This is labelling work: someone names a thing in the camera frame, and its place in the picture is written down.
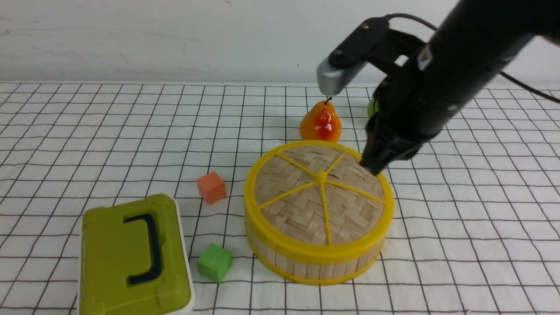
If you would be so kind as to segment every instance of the bamboo steamer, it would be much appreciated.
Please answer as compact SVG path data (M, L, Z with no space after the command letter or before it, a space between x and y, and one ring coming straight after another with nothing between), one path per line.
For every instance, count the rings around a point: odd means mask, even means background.
M263 155L245 184L245 230L260 262L309 285L351 280L376 261L394 212L387 179L360 153L325 141Z

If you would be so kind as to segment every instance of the yellow plastic rim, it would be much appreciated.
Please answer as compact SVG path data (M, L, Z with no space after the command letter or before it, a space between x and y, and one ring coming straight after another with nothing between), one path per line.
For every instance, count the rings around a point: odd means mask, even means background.
M247 238L247 240L249 241L249 247L251 248L251 250L253 251L255 256L258 258L258 260L261 263L263 263L263 265L266 268L270 269L272 272L274 272L275 274L277 274L278 276L280 276L282 278L288 279L288 280L296 282L296 283L306 284L306 285L335 285L335 284L344 283L348 280L352 280L352 279L358 277L359 275L363 274L364 272L366 272L377 261L377 258L379 257L379 254L381 253L381 250L383 249L383 246L381 246L379 248L379 251L375 254L375 257L370 262L368 262L365 266L363 266L360 270L358 270L354 273L351 273L349 275L345 275L345 276L340 277L340 278L334 278L334 279L309 279L309 278L294 276L293 274L289 274L288 272L285 272L282 269L276 267L271 262L269 262L263 256L263 254L259 253L256 250L255 245L253 245L253 243L251 242L251 240L249 238Z
M313 172L306 169L302 165L280 154L282 151L292 149L294 147L300 147L300 146L330 147L342 151L343 153L339 158L337 158L337 160L333 163L333 165L330 166L330 168L326 172L320 172L320 174L314 174ZM393 219L395 201L391 190L391 186L389 184L389 181L385 178L385 176L383 176L383 174L379 174L377 176L381 184L381 188L383 190L383 195L385 200L383 202L380 201L378 198L375 198L374 196L371 196L366 192L362 192L356 188L327 180L326 175L336 166L336 164L346 154L350 154L356 159L361 158L361 154L359 152L354 151L349 147L340 145L338 143L332 143L326 141L314 141L314 140L287 143L285 145L276 147L275 149L263 155L250 169L249 174L247 176L247 181L245 183L245 208L247 211L246 214L249 215L248 218L249 219L248 222L250 225L249 228L253 231L255 236L261 242L263 242L267 247L274 250L276 253L288 258L289 260L293 260L301 263L308 263L312 265L332 265L338 263L345 263L367 254L369 251L371 251L371 249L375 245L379 244L379 242L385 237L385 234L387 233L387 230L389 229L389 226ZM255 188L256 177L259 174L259 170L263 167L263 165L274 156L279 156L280 158L285 159L286 161L300 168L304 172L310 174L316 180L309 184L296 187L291 191L283 193L280 196L268 202L265 202L264 204L259 206L256 204L256 200L255 200L254 188ZM280 231L278 231L277 229L275 229L264 218L264 216L260 212L262 207L270 205L274 201L286 197L290 193L305 189L307 187L311 187L312 185L315 184L318 184L320 186L321 195L323 197L323 209L325 210L325 222L326 222L327 233L328 233L327 238L329 241L328 246L307 244L299 240L293 239L291 237L288 237L283 233L281 233ZM342 244L342 245L332 245L330 241L328 210L326 209L327 205L324 196L325 184L331 184L344 189L349 189L354 192L360 193L366 197L372 198L378 202L381 202L384 205L384 210L377 225L371 231L369 231L363 238L359 240L355 240L353 242Z

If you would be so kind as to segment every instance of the orange cube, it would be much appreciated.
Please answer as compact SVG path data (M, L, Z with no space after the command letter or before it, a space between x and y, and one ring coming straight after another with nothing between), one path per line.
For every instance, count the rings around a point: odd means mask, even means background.
M208 205L212 205L227 196L226 184L216 172L211 172L197 179L197 186L202 200Z

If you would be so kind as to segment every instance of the white wall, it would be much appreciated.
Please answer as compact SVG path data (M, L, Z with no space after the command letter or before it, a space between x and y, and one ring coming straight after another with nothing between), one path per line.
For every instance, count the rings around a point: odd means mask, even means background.
M406 12L439 25L456 0L1 0L0 80L314 82L359 22ZM431 31L395 20L428 39ZM508 68L560 82L560 48ZM378 82L372 67L358 81Z

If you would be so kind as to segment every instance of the yellow spoke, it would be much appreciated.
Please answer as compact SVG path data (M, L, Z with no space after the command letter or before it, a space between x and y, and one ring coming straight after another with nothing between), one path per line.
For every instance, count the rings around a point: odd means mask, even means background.
M334 169L335 166L337 166L337 164L342 160L342 158L346 155L346 152L342 152L342 154L337 157L337 159L332 163L332 165L329 167L328 170L326 170L325 173L329 174L330 171L332 171Z
M326 228L326 239L329 246L333 245L333 240L330 236L330 221L329 221L329 208L326 205L326 195L325 195L325 184L320 180L319 189L321 190L321 198L323 199L323 212L325 212L325 228Z
M317 181L315 180L315 181L313 181L313 182L311 182L311 183L307 183L307 184L298 186L298 187L296 187L296 188L294 188L294 189L290 189L289 191L287 191L287 192L285 192L285 193L283 193L283 194L280 194L279 196L276 196L276 197L270 199L269 201L263 203L262 205L260 205L260 206L257 208L257 211L260 211L262 208L264 208L264 207L266 207L266 206L270 206L271 204L273 204L273 203L277 202L278 200L280 200L280 199L282 199L282 198L288 196L289 194L292 194L292 193L298 192L298 191L300 191L300 190L303 190L303 189L305 189L305 188L307 188L307 187L313 186L313 185L316 184L316 183L317 183Z
M359 194L361 194L361 195L363 195L363 196L366 196L366 197L368 197L368 198L370 198L370 199L373 199L373 200L375 200L375 201L377 201L377 202L379 202L380 204L382 204L382 205L385 206L385 202L384 202L384 201L382 201L382 200L380 200L379 198L376 198L376 197L374 197L374 196L368 194L367 192L361 191L361 190L359 190L359 189L356 189L356 188L354 188L354 187L352 187L352 186L348 186L348 185L346 185L346 184L333 182L332 180L328 180L328 179L327 179L326 182L327 182L328 184L335 185L335 186L337 186L337 187L344 188L344 189L347 189L347 190L349 190L349 191L353 191L353 192L359 193Z
M289 159L289 158L283 156L283 155L280 154L280 153L277 153L276 155L279 156L280 158L283 158L284 160L288 161L288 162L291 163L292 165L298 167L299 169L301 169L301 170L304 171L305 173L307 173L307 174L313 176L314 178L316 177L316 175L313 174L312 171L306 169L303 165L299 164L298 162L296 162L296 161L294 161L294 160L292 160L292 159Z

